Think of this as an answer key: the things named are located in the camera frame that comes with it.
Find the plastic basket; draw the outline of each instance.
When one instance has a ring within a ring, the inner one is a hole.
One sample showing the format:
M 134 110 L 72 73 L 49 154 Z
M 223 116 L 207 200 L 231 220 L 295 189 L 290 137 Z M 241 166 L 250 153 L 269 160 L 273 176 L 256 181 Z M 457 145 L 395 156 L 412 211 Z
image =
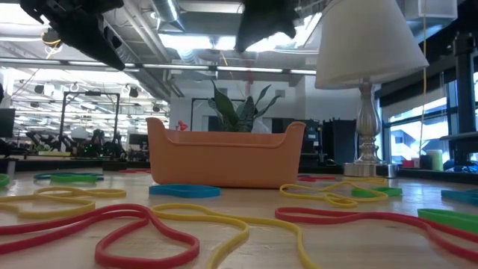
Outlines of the plastic basket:
M 295 183 L 304 123 L 284 134 L 181 132 L 148 123 L 151 174 L 159 184 L 279 188 Z

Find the potted plant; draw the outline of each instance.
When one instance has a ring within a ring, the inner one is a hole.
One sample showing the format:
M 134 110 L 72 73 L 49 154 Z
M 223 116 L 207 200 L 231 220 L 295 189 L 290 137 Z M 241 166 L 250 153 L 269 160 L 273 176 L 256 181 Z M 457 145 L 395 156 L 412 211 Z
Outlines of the potted plant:
M 209 107 L 216 111 L 220 125 L 225 132 L 251 132 L 252 127 L 254 126 L 254 121 L 257 118 L 264 116 L 267 110 L 269 110 L 269 108 L 273 106 L 280 97 L 274 96 L 274 98 L 270 100 L 269 105 L 261 110 L 257 109 L 259 101 L 266 96 L 267 91 L 271 86 L 269 85 L 261 91 L 257 102 L 254 102 L 252 96 L 248 96 L 245 102 L 242 102 L 237 109 L 234 109 L 234 105 L 229 97 L 217 89 L 214 81 L 212 84 L 214 85 L 214 98 L 209 99 L 208 104 Z

